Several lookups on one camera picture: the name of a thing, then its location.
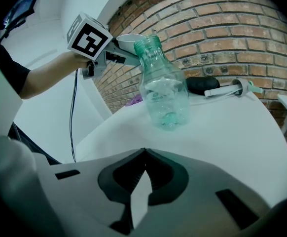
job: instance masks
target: white plastic part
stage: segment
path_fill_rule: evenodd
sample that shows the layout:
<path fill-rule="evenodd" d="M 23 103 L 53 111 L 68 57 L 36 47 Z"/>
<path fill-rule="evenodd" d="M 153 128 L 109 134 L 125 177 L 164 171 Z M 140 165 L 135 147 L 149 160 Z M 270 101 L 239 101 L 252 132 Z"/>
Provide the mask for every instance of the white plastic part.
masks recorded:
<path fill-rule="evenodd" d="M 134 43 L 135 41 L 141 40 L 142 38 L 143 36 L 140 34 L 124 34 L 118 36 L 116 39 L 121 49 L 136 54 L 134 49 Z"/>
<path fill-rule="evenodd" d="M 241 88 L 242 88 L 241 85 L 237 84 L 237 85 L 220 87 L 217 89 L 205 90 L 204 93 L 206 97 L 210 97 L 210 96 L 215 96 L 215 95 L 226 94 L 226 93 L 229 93 L 235 90 L 240 90 Z"/>

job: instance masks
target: green plastic bottle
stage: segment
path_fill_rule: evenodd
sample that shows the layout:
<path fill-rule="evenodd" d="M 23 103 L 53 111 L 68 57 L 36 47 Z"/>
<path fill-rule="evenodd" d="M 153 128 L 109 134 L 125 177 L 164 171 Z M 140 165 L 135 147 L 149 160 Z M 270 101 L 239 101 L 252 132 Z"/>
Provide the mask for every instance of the green plastic bottle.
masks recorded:
<path fill-rule="evenodd" d="M 164 55 L 158 36 L 134 43 L 143 69 L 139 91 L 154 125 L 174 130 L 189 120 L 189 101 L 183 71 Z"/>

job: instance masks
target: black cutout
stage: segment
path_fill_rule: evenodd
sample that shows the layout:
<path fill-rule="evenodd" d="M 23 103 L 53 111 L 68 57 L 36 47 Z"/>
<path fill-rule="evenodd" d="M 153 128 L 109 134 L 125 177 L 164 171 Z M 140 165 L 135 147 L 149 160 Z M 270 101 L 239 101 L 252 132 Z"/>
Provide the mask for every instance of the black cutout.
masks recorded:
<path fill-rule="evenodd" d="M 76 169 L 55 174 L 58 180 L 80 174 Z"/>
<path fill-rule="evenodd" d="M 142 148 L 104 168 L 98 177 L 101 190 L 109 200 L 125 205 L 121 219 L 110 226 L 122 234 L 128 235 L 134 229 L 130 197 L 145 170 L 153 190 L 149 195 L 148 205 L 171 203 L 187 186 L 186 169 L 151 149 Z"/>
<path fill-rule="evenodd" d="M 216 195 L 241 230 L 258 220 L 258 217 L 231 190 L 218 191 Z"/>
<path fill-rule="evenodd" d="M 90 33 L 94 33 L 95 35 L 100 37 L 101 38 L 100 43 L 98 45 L 95 45 L 94 44 L 95 40 L 93 38 L 91 38 L 90 36 L 88 36 L 86 38 L 86 40 L 89 41 L 87 46 L 85 48 L 79 46 L 78 43 L 82 39 L 83 35 L 84 34 L 89 35 Z M 78 33 L 78 35 L 75 38 L 71 47 L 82 52 L 82 53 L 85 53 L 87 55 L 94 57 L 96 55 L 96 53 L 100 50 L 100 48 L 104 45 L 105 41 L 107 41 L 107 40 L 108 40 L 108 37 L 106 35 L 104 35 L 100 31 L 98 31 L 97 29 L 95 29 L 93 26 L 85 24 L 82 27 L 82 29 L 80 30 L 80 32 Z"/>

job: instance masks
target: bottle neck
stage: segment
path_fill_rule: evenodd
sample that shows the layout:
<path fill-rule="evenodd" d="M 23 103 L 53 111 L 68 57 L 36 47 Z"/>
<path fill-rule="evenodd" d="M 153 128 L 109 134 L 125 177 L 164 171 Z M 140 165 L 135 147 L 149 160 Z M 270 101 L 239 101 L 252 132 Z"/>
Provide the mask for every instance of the bottle neck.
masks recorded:
<path fill-rule="evenodd" d="M 169 60 L 165 57 L 160 46 L 146 48 L 144 52 L 139 55 L 141 66 L 145 72 L 152 72 Z"/>

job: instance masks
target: black cable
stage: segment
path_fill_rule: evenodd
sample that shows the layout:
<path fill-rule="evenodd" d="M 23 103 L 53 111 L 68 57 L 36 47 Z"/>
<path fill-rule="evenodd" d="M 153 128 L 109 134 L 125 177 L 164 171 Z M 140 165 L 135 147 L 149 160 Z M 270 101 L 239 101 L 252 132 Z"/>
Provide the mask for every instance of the black cable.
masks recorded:
<path fill-rule="evenodd" d="M 73 140 L 72 140 L 72 117 L 73 117 L 73 110 L 74 110 L 74 103 L 75 103 L 75 96 L 76 96 L 77 78 L 78 78 L 78 70 L 75 71 L 75 76 L 74 76 L 74 86 L 73 86 L 73 93 L 72 93 L 72 100 L 71 100 L 71 107 L 70 107 L 70 117 L 69 117 L 71 153 L 72 153 L 74 162 L 76 161 L 75 161 L 75 153 L 74 153 Z"/>

